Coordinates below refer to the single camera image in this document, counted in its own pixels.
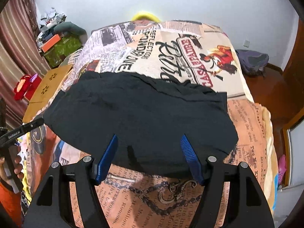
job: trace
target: orange sleeve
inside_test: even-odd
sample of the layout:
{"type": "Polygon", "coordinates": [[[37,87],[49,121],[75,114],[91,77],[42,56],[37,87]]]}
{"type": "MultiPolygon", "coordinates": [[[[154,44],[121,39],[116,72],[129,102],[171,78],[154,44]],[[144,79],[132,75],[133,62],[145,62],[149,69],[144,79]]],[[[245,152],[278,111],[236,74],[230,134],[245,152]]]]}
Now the orange sleeve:
{"type": "Polygon", "coordinates": [[[21,227],[21,194],[15,194],[0,183],[0,202],[16,225],[21,227]]]}

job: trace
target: wooden door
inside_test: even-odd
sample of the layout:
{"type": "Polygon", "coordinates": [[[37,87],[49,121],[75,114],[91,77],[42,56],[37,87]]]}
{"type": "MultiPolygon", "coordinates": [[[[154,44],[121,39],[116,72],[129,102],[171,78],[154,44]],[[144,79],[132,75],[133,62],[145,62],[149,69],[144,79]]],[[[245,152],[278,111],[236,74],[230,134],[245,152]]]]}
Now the wooden door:
{"type": "Polygon", "coordinates": [[[304,105],[304,23],[301,20],[299,20],[297,37],[283,77],[301,109],[304,105]]]}

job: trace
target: door frame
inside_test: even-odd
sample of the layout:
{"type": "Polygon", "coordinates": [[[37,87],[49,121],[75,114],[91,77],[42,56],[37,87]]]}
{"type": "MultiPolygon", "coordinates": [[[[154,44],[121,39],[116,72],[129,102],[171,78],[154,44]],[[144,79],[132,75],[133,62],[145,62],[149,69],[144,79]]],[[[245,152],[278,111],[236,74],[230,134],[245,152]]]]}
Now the door frame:
{"type": "Polygon", "coordinates": [[[290,68],[296,54],[299,53],[299,47],[300,47],[300,44],[302,44],[302,40],[301,40],[301,34],[303,33],[304,31],[304,23],[303,21],[299,18],[299,22],[298,22],[298,30],[297,30],[297,36],[295,38],[295,41],[294,41],[294,45],[293,45],[293,49],[292,49],[292,52],[290,54],[290,57],[289,57],[289,60],[287,62],[287,65],[286,67],[284,68],[283,70],[283,76],[284,74],[287,72],[287,70],[290,68]]]}
{"type": "Polygon", "coordinates": [[[285,172],[285,181],[283,184],[284,187],[289,186],[291,182],[292,148],[291,148],[291,140],[290,140],[290,130],[295,128],[303,120],[304,120],[304,107],[282,128],[284,144],[285,144],[286,165],[287,165],[287,169],[285,172]]]}

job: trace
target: wall outlet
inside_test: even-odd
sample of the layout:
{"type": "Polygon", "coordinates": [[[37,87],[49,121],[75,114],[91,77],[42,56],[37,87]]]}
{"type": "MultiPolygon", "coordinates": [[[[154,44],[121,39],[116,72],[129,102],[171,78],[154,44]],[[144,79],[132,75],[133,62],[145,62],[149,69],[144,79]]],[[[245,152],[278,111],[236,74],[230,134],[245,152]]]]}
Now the wall outlet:
{"type": "Polygon", "coordinates": [[[250,44],[250,41],[249,41],[249,40],[245,40],[245,41],[244,41],[244,46],[245,46],[245,47],[248,48],[248,47],[249,47],[249,44],[250,44]]]}

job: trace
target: bed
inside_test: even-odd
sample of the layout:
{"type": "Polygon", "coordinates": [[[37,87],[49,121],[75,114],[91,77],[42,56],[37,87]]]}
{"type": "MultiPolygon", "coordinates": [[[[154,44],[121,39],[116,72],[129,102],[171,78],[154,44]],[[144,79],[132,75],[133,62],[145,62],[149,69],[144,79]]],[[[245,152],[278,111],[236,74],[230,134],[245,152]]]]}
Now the bed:
{"type": "MultiPolygon", "coordinates": [[[[238,132],[238,144],[226,163],[245,161],[256,175],[269,207],[276,206],[278,163],[273,146],[270,113],[253,102],[238,57],[221,28],[195,21],[124,22],[92,32],[84,48],[70,56],[73,69],[57,92],[68,90],[85,71],[138,72],[153,78],[170,78],[225,91],[228,112],[238,132]]],[[[87,155],[68,145],[47,126],[26,137],[27,182],[33,195],[50,164],[72,164],[87,155]]],[[[106,180],[96,187],[111,227],[188,227],[203,187],[191,179],[148,176],[112,165],[106,180]]],[[[83,227],[75,185],[70,184],[76,225],[83,227]]],[[[229,194],[225,183],[216,227],[223,223],[229,194]]]]}

